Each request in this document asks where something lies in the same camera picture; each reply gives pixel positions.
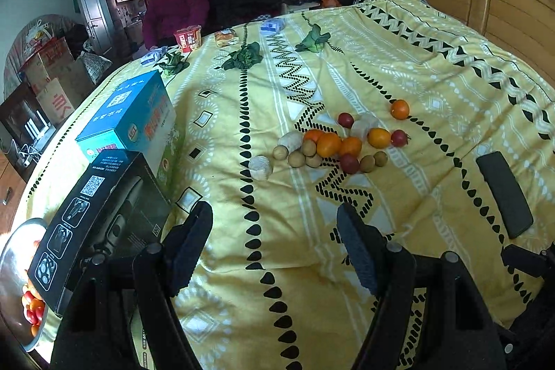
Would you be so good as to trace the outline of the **blue green carton box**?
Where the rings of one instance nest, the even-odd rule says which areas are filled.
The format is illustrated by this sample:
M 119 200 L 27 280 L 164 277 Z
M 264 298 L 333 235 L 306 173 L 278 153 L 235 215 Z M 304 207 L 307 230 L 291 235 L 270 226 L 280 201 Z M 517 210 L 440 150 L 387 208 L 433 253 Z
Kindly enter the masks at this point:
M 155 69 L 118 85 L 77 135 L 76 143 L 89 162 L 103 150 L 140 152 L 157 174 L 176 117 L 161 73 Z

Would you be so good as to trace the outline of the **wooden chest of drawers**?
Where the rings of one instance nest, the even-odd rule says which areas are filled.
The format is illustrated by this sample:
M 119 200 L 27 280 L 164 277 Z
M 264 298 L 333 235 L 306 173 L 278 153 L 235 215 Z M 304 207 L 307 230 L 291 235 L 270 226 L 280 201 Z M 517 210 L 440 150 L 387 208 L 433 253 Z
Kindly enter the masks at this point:
M 5 234 L 12 228 L 25 182 L 4 153 L 1 153 L 0 160 L 0 233 Z

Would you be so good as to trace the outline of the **orange top centre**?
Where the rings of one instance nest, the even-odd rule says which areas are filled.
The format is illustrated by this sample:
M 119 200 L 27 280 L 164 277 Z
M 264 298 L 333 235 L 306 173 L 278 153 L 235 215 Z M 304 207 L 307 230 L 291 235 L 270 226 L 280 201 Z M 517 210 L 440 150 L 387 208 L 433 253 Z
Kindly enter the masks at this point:
M 391 144 L 391 135 L 388 130 L 382 128 L 371 128 L 367 134 L 370 146 L 377 149 L 384 149 Z

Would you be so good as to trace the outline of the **yellow patterned bed blanket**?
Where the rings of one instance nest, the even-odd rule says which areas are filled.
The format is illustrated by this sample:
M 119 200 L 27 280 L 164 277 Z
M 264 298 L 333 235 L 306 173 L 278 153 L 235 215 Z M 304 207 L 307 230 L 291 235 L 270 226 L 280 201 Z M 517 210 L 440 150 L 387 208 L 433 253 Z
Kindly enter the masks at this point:
M 319 24 L 321 53 L 296 52 Z M 419 255 L 459 254 L 489 312 L 509 326 L 540 282 L 501 260 L 510 244 L 476 163 L 499 151 L 531 209 L 516 241 L 540 252 L 554 240 L 554 85 L 528 63 L 420 0 L 367 0 L 289 15 L 257 41 L 262 62 L 223 70 L 212 37 L 165 77 L 177 118 L 157 177 L 182 223 L 198 201 L 214 227 L 192 281 L 173 301 L 206 369 L 347 369 L 376 300 L 358 282 L 336 229 L 352 203 L 366 223 Z M 405 100 L 410 116 L 390 106 Z M 345 137 L 342 113 L 402 130 L 387 163 L 348 175 L 336 158 L 315 168 L 273 162 L 255 180 L 249 160 L 287 132 Z

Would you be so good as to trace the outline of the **white wifi router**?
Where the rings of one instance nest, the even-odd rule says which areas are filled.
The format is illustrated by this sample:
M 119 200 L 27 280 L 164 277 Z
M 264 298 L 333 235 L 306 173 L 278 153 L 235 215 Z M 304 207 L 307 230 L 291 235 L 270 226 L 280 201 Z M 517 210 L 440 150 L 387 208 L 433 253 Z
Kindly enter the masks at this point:
M 41 152 L 53 138 L 56 129 L 41 110 L 35 110 L 25 122 L 25 131 L 32 139 L 34 150 Z

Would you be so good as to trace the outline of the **green leaf vegetable left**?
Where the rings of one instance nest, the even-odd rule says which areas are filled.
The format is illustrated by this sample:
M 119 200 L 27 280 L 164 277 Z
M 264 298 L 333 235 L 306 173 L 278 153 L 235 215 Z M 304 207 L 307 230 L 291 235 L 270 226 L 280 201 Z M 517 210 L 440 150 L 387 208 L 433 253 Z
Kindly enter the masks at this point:
M 174 76 L 189 67 L 188 57 L 181 51 L 167 52 L 156 63 L 156 67 L 166 76 Z

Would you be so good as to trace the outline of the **red snack cup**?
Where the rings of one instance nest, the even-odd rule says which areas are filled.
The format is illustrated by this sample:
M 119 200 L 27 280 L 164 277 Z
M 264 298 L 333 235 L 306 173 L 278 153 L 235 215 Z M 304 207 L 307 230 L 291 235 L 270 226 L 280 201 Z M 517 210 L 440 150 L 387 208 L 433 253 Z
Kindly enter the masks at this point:
M 177 44 L 183 53 L 191 53 L 202 45 L 201 26 L 191 25 L 174 33 Z

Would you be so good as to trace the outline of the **black product box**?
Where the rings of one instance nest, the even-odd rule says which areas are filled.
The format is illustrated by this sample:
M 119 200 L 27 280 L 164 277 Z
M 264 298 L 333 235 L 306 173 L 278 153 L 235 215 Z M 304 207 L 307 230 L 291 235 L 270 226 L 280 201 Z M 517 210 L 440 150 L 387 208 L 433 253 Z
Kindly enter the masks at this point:
M 136 256 L 161 240 L 169 212 L 142 153 L 103 150 L 48 225 L 28 268 L 29 280 L 61 317 L 87 259 Z

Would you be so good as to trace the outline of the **white foam fruit wrap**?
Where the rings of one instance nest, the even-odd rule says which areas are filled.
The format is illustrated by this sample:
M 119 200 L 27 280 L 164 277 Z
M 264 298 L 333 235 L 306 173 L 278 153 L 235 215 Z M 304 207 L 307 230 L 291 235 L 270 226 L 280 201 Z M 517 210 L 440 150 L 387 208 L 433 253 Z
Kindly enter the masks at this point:
M 272 174 L 272 165 L 266 156 L 258 155 L 249 160 L 248 171 L 255 180 L 267 180 Z

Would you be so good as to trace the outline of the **green leaf vegetable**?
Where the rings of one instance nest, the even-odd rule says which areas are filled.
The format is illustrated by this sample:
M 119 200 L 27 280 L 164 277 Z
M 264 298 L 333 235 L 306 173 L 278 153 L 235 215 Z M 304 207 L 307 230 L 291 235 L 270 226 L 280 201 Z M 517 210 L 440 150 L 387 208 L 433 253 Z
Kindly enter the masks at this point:
M 331 33 L 323 33 L 319 24 L 312 24 L 311 30 L 296 44 L 296 52 L 321 53 L 331 38 Z
M 262 62 L 261 47 L 257 41 L 247 43 L 239 51 L 229 54 L 229 58 L 223 63 L 222 69 L 250 69 Z
M 174 76 L 189 67 L 188 57 L 181 51 L 167 52 L 156 63 L 156 67 L 166 76 Z

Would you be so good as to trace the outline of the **green leaf vegetable right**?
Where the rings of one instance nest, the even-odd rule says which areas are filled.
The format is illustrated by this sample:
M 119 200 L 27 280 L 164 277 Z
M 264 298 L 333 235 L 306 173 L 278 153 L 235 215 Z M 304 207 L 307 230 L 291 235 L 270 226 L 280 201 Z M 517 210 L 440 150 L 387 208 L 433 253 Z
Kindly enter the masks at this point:
M 312 24 L 311 30 L 296 44 L 296 52 L 321 53 L 331 38 L 331 33 L 323 33 L 319 24 Z

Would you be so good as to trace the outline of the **green leaf vegetable centre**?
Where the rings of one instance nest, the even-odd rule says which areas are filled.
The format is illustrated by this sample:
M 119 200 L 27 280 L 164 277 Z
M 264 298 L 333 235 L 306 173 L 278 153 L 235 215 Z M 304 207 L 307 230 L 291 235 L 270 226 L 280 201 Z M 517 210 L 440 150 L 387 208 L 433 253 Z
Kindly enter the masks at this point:
M 239 51 L 229 54 L 229 58 L 223 63 L 222 69 L 250 69 L 262 62 L 261 47 L 257 41 L 247 43 Z

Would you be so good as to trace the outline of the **orange snack packet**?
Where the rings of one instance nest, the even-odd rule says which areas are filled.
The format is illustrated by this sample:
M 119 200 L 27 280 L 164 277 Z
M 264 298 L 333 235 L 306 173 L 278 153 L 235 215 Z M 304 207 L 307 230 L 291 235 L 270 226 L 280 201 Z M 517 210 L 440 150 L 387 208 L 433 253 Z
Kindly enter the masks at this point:
M 226 28 L 214 33 L 214 41 L 218 48 L 224 48 L 236 45 L 240 40 L 234 29 Z

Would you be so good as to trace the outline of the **lone orange on blanket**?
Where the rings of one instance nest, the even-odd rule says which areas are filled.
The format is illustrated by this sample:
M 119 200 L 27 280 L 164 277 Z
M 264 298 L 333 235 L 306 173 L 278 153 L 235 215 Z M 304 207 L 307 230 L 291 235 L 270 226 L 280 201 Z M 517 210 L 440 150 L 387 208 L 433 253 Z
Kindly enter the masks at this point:
M 390 114 L 398 120 L 405 120 L 410 116 L 410 107 L 405 100 L 396 100 L 390 106 Z

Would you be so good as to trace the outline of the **steel round bowl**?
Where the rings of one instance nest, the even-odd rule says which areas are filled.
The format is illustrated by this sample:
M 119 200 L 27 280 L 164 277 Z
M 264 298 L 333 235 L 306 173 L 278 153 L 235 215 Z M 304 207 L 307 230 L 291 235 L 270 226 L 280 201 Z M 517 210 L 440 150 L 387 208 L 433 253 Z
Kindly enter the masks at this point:
M 27 274 L 45 232 L 44 220 L 27 220 L 8 235 L 1 252 L 1 320 L 24 352 L 37 345 L 48 312 L 43 301 L 32 301 L 37 291 Z

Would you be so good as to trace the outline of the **blue tissue pack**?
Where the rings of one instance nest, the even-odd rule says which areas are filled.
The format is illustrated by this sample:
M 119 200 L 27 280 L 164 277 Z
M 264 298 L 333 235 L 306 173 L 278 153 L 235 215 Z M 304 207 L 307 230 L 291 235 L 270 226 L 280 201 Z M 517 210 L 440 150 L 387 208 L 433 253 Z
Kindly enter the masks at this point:
M 270 18 L 264 20 L 259 26 L 263 36 L 272 36 L 280 33 L 285 28 L 285 20 L 282 18 Z

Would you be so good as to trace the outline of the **cardboard box with red print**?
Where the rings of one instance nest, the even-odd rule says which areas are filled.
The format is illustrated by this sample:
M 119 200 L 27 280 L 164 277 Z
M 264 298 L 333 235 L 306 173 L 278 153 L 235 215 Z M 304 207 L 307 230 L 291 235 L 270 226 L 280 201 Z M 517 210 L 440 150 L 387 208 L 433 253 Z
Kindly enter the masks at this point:
M 34 53 L 22 72 L 41 109 L 56 126 L 69 118 L 94 89 L 83 61 L 74 59 L 63 37 L 54 38 Z

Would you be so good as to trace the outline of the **person in purple jacket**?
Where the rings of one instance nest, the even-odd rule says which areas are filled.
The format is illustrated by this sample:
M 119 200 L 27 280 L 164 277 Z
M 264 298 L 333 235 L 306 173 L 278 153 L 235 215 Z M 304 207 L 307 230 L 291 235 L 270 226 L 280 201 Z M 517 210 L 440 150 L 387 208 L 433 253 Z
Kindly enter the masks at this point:
M 189 26 L 205 27 L 209 0 L 148 0 L 142 20 L 147 50 L 176 44 L 174 34 Z

